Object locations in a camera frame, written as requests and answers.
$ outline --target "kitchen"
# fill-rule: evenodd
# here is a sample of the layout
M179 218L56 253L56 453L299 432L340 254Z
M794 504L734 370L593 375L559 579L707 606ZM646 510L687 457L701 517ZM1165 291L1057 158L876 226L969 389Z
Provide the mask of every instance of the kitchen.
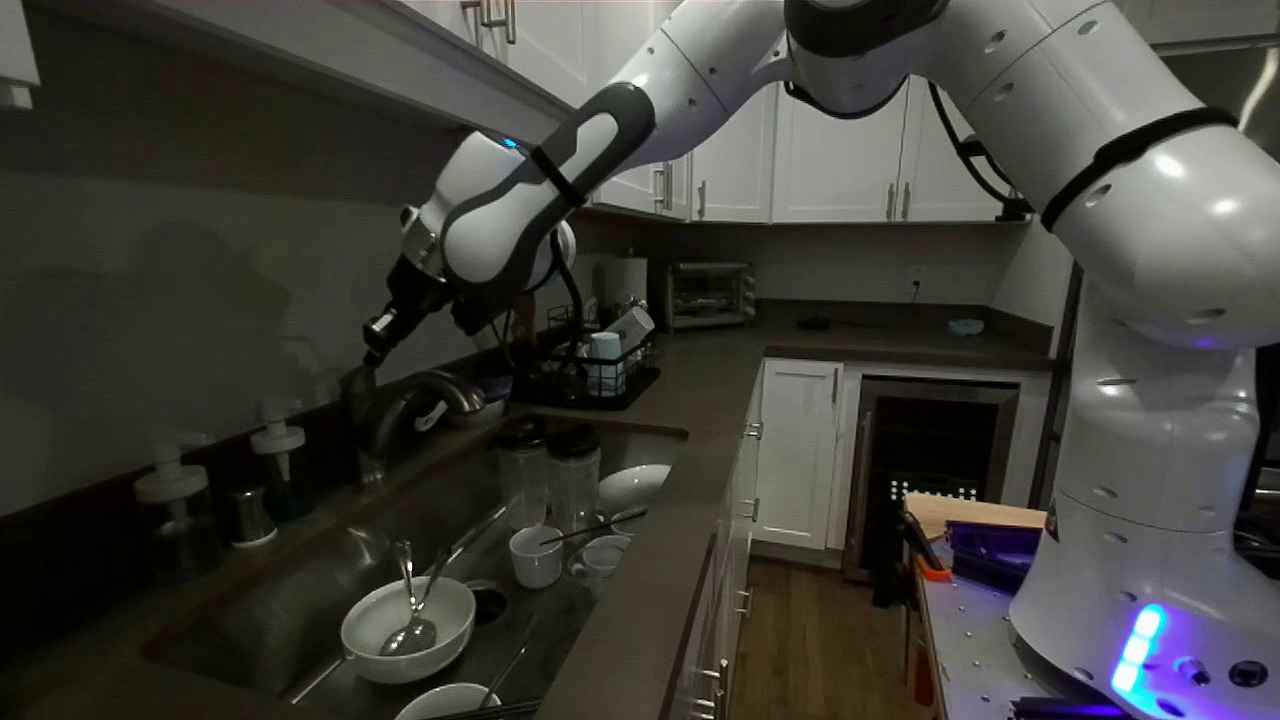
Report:
M367 53L385 53L379 42L329 47L337 58L354 53L354 73L302 55L314 47L291 47L299 33L281 33L288 13L281 22L261 13L251 28L236 22L236 13L210 16L236 33L276 28L273 40L283 47L273 55L245 53L245 42L207 47L210 40L186 22L136 8L89 19L65 13L65 3L28 3L40 58L36 107L0 114L0 217L12 291L2 304L12 313L2 324L2 356L12 358L2 370L12 381L12 401L2 401L12 445L2 453L2 517L136 472L155 429L241 437L257 429L257 402L267 394L330 402L337 375L359 352L354 327L385 300L397 207L428 195L451 151L451 129L495 129L499 114L511 135L537 135L564 110L559 101L576 101L548 101L548 90L499 75L499 64L520 58L476 58L472 47L430 28L401 28L401 34L428 34L447 55L445 66L462 66L445 75L451 82L430 75L430 104L445 107L413 107L403 75L372 75L367 66L379 66L379 58ZM659 3L644 3L644 22L605 13L614 33L633 34L584 47L613 55L570 64L594 75L567 73L576 82L564 86L587 90L600 82L659 13ZM507 28L472 28L479 53L511 53L495 40L499 33ZM605 33L576 33L576 42L587 40L605 42ZM321 73L299 73L281 55L299 55L302 66L321 64ZM1027 224L969 224L972 217L956 217L965 224L903 224L908 190L892 200L901 151L887 151L892 171L880 171L880 179L869 171L876 188L852 188L869 200L869 207L854 207L863 217L819 217L819 226L775 218L771 207L791 185L767 185L783 169L745 169L749 151L739 147L771 147L760 143L760 133L762 140L775 135L771 124L783 124L783 110L794 107L760 96L760 114L745 119L749 140L712 140L734 151L705 147L687 169L650 169L614 185L613 195L605 190L633 217L587 212L576 218L584 238L581 278L587 284L594 254L614 253L749 259L760 300L961 304L1057 332L1066 291L1066 254L1057 238ZM728 185L739 195L724 195L724 174L749 174L754 188ZM634 195L650 207L646 217L665 217L665 205L672 205L680 224L634 217ZM436 316L392 356L387 375L472 352L476 341ZM724 412L728 422L739 422L749 401L728 401Z

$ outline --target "kitchen counter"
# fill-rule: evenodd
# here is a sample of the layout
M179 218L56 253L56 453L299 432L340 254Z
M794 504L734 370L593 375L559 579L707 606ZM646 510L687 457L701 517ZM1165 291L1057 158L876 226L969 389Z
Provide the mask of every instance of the kitchen counter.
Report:
M961 341L932 321L837 321L827 332L799 332L783 313L762 313L753 327L672 332L657 352L665 375L627 412L559 412L605 422L676 429L687 445L680 449L669 487L650 504L650 517L644 518L644 533L621 562L609 595L559 666L538 710L548 720L665 716L762 356L1048 370L1044 352L1000 332ZM415 464L436 464L441 457L462 453L479 438L483 429L447 432L430 438L430 453ZM288 553L299 553L385 497L387 487L337 493L321 510L288 522L273 547L230 556L224 569L190 583L146 593L80 635L45 647L31 663L6 675L6 704L14 704L12 716L321 716L311 706L281 706L276 700L146 663L141 647L186 606L251 583Z

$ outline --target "wooden floor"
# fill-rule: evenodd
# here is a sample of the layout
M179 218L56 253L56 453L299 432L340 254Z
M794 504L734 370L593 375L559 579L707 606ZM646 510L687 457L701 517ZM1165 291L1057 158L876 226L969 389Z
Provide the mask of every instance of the wooden floor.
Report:
M753 558L731 720L928 720L901 670L901 614L837 571Z

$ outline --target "sink basin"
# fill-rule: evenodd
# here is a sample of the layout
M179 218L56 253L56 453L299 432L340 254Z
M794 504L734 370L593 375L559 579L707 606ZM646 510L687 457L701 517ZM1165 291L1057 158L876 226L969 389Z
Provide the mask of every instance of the sink basin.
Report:
M614 422L594 422L594 437L600 476L627 464L672 464L683 445L680 432ZM524 647L499 696L507 716L532 716L594 606L587 575L564 571L538 593L516 583L502 542L532 518L532 507L520 487L499 484L483 445L385 493L372 510L161 630L144 655L329 716L397 716L436 684L490 684ZM445 571L472 583L479 610L472 642L451 666L379 688L346 666L340 621L362 593L397 575L392 535L409 535L423 558L451 542L457 556Z

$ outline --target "white plate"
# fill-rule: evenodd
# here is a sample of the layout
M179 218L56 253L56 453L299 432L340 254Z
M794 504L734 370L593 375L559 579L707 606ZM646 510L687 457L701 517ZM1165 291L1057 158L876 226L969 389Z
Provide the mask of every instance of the white plate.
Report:
M646 504L672 476L672 464L633 464L600 479L600 517Z

